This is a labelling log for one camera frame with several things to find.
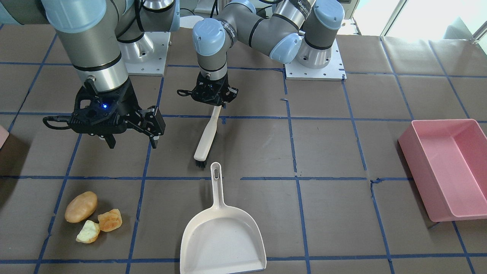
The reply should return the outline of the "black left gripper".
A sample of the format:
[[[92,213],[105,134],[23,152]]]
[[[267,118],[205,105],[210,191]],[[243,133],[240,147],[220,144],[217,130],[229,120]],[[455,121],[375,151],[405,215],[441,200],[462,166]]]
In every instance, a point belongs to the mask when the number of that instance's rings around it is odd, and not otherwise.
[[[212,106],[222,106],[227,102],[233,101],[238,95],[238,88],[231,87],[226,73],[221,79],[210,80],[208,76],[197,76],[196,86],[193,90],[178,89],[180,96],[190,96],[194,101]]]

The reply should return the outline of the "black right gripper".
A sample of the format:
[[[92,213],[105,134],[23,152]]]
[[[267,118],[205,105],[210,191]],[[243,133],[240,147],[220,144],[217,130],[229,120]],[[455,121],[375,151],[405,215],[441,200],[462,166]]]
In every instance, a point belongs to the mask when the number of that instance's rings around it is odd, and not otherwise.
[[[158,139],[166,124],[156,105],[143,110],[136,98],[130,79],[120,87],[101,92],[95,87],[95,78],[87,78],[75,97],[70,116],[47,116],[43,123],[50,129],[71,129],[79,134],[97,135],[110,149],[116,146],[114,135],[134,129],[148,136],[151,147],[157,148]]]

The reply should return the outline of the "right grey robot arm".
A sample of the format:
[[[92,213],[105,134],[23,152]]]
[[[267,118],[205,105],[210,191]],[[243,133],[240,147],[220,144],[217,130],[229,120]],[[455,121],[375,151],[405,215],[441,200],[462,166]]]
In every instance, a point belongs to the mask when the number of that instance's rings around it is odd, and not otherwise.
[[[134,129],[156,148],[165,122],[157,106],[139,106],[120,45],[137,50],[132,61],[147,60],[154,46],[145,34],[177,31],[179,0],[2,0],[1,23],[53,26],[83,83],[73,112],[44,117],[46,127],[97,135],[110,148]]]

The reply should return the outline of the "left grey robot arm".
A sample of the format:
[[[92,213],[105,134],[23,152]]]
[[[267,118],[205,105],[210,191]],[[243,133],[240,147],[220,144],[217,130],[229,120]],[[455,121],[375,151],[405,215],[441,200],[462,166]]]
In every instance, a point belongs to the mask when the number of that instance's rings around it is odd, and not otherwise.
[[[232,0],[215,18],[193,27],[193,45],[200,72],[192,90],[180,96],[212,106],[233,101],[238,89],[228,80],[228,50],[242,42],[278,61],[297,61],[310,69],[329,64],[337,32],[345,17],[337,0],[282,0],[269,18],[257,14],[249,0]]]

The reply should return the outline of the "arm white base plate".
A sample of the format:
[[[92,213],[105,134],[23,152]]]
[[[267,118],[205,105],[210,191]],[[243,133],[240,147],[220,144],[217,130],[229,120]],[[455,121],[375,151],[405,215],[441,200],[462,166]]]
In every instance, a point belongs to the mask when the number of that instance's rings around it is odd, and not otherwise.
[[[330,48],[318,50],[305,41],[290,64],[285,64],[286,78],[291,80],[346,80],[347,75],[336,40]]]
[[[170,32],[146,32],[136,42],[118,42],[130,76],[164,76]]]

